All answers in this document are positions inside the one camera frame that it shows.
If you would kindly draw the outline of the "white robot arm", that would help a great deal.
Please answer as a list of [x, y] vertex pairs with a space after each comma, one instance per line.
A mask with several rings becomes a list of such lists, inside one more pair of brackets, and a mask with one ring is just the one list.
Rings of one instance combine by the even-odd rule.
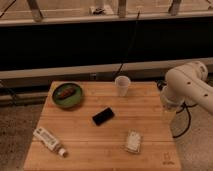
[[189, 62], [167, 71], [166, 85], [160, 91], [164, 123], [171, 123], [186, 99], [213, 115], [213, 87], [206, 83], [207, 76], [208, 69], [200, 61]]

